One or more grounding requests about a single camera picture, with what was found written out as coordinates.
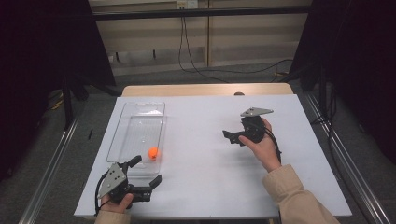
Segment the metal frame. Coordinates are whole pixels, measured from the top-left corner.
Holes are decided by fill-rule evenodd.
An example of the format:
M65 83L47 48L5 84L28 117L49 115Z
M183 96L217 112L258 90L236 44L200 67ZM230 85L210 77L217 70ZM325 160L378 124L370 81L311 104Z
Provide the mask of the metal frame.
M320 109L318 108L317 99L312 94L307 94L306 98L311 105L315 115L320 118L322 115L320 113ZM329 136L331 124L328 122L321 122L321 126L323 128L323 131ZM361 172L355 165L355 162L349 156L346 147L341 142L338 134L335 132L334 129L332 129L331 142L336 152L336 155L340 159L341 163L343 163L347 174L352 180L352 183L357 189L359 195L363 199L363 202L366 205L367 209L370 211L370 214L372 215L375 223L391 223L387 214L385 213L385 209L382 207L382 204L376 198L370 186L364 180Z
M35 193L33 194L30 202L27 204L23 212L23 215L19 222L20 224L35 223L41 206L43 205L43 202L45 201L46 196L50 190L50 185L58 170L59 164L61 163L64 153L67 150L67 146L69 145L69 142L73 137L73 133L78 125L79 116L82 114L84 106L85 104L82 103L82 106L78 109L75 118L70 124L70 127L64 131L62 138L55 149L52 159L49 162L49 166L47 167L46 172L43 174L39 185L35 189Z
M213 17L213 16L246 16L246 15L275 15L302 14L313 11L311 6L296 7L235 7L235 8L198 8L198 9L170 9L155 11L129 12L95 12L90 15L49 15L60 20L136 20L181 17Z

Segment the cable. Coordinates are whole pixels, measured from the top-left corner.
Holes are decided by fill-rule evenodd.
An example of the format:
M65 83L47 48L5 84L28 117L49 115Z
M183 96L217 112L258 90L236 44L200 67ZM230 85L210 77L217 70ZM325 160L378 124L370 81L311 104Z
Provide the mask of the cable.
M273 68L273 67L276 68L276 72L277 72L277 66L278 66L280 63L283 63L283 62L292 62L292 61L293 61L292 59L285 59L285 60L279 61L279 62L277 62L277 63L274 63L274 64L271 65L271 66L265 67L265 68L263 68L263 69L256 70L256 71L249 71L249 72L232 71L232 70L219 70L219 69L200 69L200 70L198 70L198 69L195 67L195 64L193 63L193 60L192 60L192 57L191 57L190 44L189 44L189 39L188 39L188 35L187 35L187 24L186 24L186 19L185 19L184 17L181 18L181 22L182 22L182 24L181 24L180 47L179 47L179 50L178 50L178 64L179 64L180 68L181 68L184 72L188 72L188 73L198 73L198 74L200 74L200 75L203 76L203 77L209 77L209 76L203 75L201 72L226 72L226 73L236 73L236 74L254 74L254 73L264 72L264 71L269 70L269 69L271 69L271 68ZM183 66L181 65L180 54L181 54L181 47L182 47L182 43L183 43L183 34L185 35L185 38L186 38L187 49L188 49L188 52L189 52L191 64L192 64L192 67L194 68L194 71L188 71L188 70L186 70L185 68L183 68ZM209 77L209 78L214 78L214 79L216 79L216 80L229 83L228 81L225 81L225 80L222 80L222 79L219 79L219 78L215 78L215 77Z
M268 136L269 136L269 137L271 138L271 140L274 142L274 145L275 145L275 148L276 148L276 156L277 156L277 159L279 160L279 162L282 162L282 160L281 160L281 158L280 158L280 154L281 154L282 152L279 150L279 146L277 145L276 138L275 138L274 134L271 132L271 130L269 130L267 127L262 128L262 127L260 127L260 126L258 126L258 125L256 125L256 124L254 124L254 123L251 123L251 122L242 121L242 124L244 124L244 125L246 124L246 125L249 125L249 126L253 126L253 127L255 127L255 128L259 129L259 130L261 130L262 132L264 132L264 134L268 134Z
M99 194L100 184L101 184L102 181L106 178L106 176L107 176L107 172L105 172L105 173L100 177L100 179L99 179L99 181L98 181L98 184L96 185L96 190L95 190L95 216L98 215L100 208L103 206L103 205L101 205L101 206L99 207L97 196L98 196L98 194Z
M105 205L105 204L107 204L109 202L111 202L111 199L107 200L105 203L102 203L102 205L100 205L100 207L99 207L99 210L102 209L103 205Z
M327 105L326 111L329 112L330 114L329 116L321 114L319 117L310 121L310 124L312 125L317 123L323 123L326 121L332 122L332 118L335 116L335 113L337 112L337 97L334 86L332 86L332 90L330 93L330 102Z
M273 83L273 82L277 79L277 63L276 63L276 66L275 66L275 73L274 73L274 75L275 75L275 77L274 77L274 79L272 79L272 80L270 81L270 83Z
M194 62L193 62L193 60L192 60L192 57L191 57L190 43L189 43L189 39L187 38L186 18L184 18L184 17L181 18L180 48L178 49L178 64L180 65L181 70L183 70L184 72L195 73L195 72L192 72L192 71L188 71L188 70L184 69L183 66L181 66L181 62L180 62L180 52L181 52L181 46L182 46L182 44L183 44L183 33L184 33L185 36L186 36L187 49L188 49L188 51L189 51L190 61L191 61L192 67L194 68L195 72L198 73L199 75L201 75L202 77L212 78L212 79L215 79L215 80L220 81L220 82L230 83L229 81L223 80L223 79L221 79L221 78L210 77L210 76L204 75L204 74L202 74L202 73L195 67L195 64L194 64Z

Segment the sleeve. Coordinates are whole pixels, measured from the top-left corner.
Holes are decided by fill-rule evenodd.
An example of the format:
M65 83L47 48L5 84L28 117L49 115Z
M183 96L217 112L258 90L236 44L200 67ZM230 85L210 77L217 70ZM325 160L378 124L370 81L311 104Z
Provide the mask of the sleeve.
M291 165L270 172L262 183L279 206L283 224L339 223L310 191L304 189Z
M131 216L128 214L99 211L95 224L128 224L131 222Z

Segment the person's hand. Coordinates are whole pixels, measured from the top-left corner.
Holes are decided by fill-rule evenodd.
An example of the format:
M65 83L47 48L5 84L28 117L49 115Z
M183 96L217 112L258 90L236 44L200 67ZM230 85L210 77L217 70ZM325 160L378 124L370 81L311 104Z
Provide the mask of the person's hand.
M267 129L272 131L271 124L266 119L262 119L262 122L264 122ZM239 136L239 141L241 141L253 151L256 158L259 159L259 161L262 163L262 166L267 170L268 173L282 166L277 159L274 142L270 136L268 136L268 134L265 134L264 138L260 141L260 143L257 144L250 141L243 135Z
M107 212L115 212L115 213L124 213L126 207L128 207L129 204L131 204L132 199L134 198L134 195L131 193L128 193L125 195L125 197L122 199L120 204L113 203L110 201L110 196L107 194L103 196L101 200L101 210L107 211Z

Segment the orange ball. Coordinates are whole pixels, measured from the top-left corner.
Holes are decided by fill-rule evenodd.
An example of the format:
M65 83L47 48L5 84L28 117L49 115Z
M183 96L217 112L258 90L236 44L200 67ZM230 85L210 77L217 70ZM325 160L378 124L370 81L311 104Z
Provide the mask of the orange ball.
M152 160L155 161L157 159L158 154L160 153L160 151L158 150L157 147L151 147L148 150L148 157Z

